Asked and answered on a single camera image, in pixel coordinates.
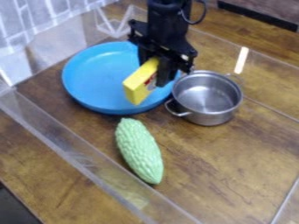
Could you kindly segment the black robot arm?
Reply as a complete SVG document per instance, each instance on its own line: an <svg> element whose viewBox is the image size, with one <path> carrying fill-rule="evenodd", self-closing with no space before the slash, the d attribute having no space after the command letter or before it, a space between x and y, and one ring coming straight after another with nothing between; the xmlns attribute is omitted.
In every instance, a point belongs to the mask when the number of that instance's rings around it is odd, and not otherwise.
<svg viewBox="0 0 299 224"><path fill-rule="evenodd" d="M139 63L158 59L157 83L162 88L178 71L193 70L198 51L189 43L193 0L147 0L147 21L131 19L129 41L138 47Z"/></svg>

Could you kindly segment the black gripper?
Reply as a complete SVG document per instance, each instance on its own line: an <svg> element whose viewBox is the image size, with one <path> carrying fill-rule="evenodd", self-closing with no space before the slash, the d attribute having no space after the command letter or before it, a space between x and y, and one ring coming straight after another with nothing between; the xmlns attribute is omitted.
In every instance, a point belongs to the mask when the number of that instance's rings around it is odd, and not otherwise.
<svg viewBox="0 0 299 224"><path fill-rule="evenodd" d="M129 41L138 46L139 64L161 57L155 85L162 88L174 80L178 69L186 73L193 70L198 51L186 38L189 24L182 19L154 22L131 19L129 25Z"/></svg>

